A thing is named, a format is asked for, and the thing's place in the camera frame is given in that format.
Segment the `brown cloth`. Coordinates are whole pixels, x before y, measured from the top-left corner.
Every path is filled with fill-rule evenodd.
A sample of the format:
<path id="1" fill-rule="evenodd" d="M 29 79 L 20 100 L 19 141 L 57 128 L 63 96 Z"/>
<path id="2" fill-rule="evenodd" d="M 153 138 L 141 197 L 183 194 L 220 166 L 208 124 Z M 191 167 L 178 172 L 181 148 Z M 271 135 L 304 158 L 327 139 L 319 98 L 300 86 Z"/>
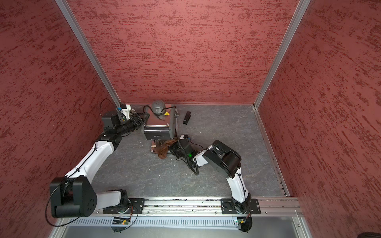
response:
<path id="1" fill-rule="evenodd" d="M 177 139 L 171 140 L 154 140 L 151 148 L 153 149 L 153 153 L 157 154 L 160 159 L 167 158 L 168 152 L 170 152 L 170 148 L 173 144 L 177 142 Z"/>

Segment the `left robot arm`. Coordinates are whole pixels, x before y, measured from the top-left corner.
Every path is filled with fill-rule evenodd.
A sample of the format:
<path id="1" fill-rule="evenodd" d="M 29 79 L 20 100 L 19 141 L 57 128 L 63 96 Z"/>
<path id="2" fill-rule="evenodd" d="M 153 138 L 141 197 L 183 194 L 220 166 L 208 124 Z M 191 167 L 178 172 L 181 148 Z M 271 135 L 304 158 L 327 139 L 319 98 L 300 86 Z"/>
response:
<path id="1" fill-rule="evenodd" d="M 86 156 L 64 177 L 54 178 L 50 183 L 50 197 L 45 208 L 51 209 L 52 217 L 78 220 L 105 208 L 117 209 L 119 213 L 132 211 L 125 190 L 96 193 L 92 181 L 122 139 L 138 130 L 148 119 L 148 113 L 130 114 L 124 122 L 115 116 L 103 117 L 104 131 Z"/>

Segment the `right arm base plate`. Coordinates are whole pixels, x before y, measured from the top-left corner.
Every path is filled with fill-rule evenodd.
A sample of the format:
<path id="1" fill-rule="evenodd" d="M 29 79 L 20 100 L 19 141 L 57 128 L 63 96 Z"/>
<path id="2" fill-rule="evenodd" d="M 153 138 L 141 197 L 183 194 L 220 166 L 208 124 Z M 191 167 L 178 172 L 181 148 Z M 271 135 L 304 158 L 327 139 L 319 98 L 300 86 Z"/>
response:
<path id="1" fill-rule="evenodd" d="M 249 198 L 243 203 L 239 203 L 232 198 L 222 198 L 221 211 L 224 215 L 241 214 L 241 215 L 259 215 L 261 208 L 257 199 Z"/>

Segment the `silver coffee machine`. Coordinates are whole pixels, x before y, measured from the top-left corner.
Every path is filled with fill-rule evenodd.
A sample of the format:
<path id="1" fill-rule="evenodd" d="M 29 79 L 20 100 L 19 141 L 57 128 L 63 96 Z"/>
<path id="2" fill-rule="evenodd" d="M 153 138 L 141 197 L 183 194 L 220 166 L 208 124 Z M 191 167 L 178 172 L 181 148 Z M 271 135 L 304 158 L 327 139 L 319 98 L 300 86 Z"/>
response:
<path id="1" fill-rule="evenodd" d="M 144 113 L 149 113 L 149 119 L 143 124 L 142 131 L 151 146 L 154 140 L 171 140 L 177 137 L 178 111 L 173 104 L 166 104 L 162 100 L 156 100 L 150 105 L 143 107 Z"/>

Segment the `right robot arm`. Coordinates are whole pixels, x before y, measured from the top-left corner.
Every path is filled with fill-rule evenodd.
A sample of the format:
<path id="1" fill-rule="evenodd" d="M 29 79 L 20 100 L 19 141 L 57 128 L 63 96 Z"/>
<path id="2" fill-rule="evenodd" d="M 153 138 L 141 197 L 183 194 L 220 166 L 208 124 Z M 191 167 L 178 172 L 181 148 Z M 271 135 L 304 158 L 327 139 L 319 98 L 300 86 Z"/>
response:
<path id="1" fill-rule="evenodd" d="M 199 168 L 210 164 L 217 172 L 227 179 L 232 193 L 232 205 L 239 214 L 249 214 L 251 200 L 241 170 L 241 156 L 219 140 L 215 140 L 208 148 L 196 151 L 188 138 L 177 140 L 170 146 L 170 152 L 178 160 L 186 163 L 187 167 L 199 175 Z"/>

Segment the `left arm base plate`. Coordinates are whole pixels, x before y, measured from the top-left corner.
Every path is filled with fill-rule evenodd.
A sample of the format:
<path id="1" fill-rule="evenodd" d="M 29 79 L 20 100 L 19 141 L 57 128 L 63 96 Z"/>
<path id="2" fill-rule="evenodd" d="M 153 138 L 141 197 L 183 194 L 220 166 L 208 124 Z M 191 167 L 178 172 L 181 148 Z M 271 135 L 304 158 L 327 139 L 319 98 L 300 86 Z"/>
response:
<path id="1" fill-rule="evenodd" d="M 113 215 L 142 214 L 145 201 L 144 198 L 129 198 L 126 207 L 108 207 L 104 208 L 102 212 Z"/>

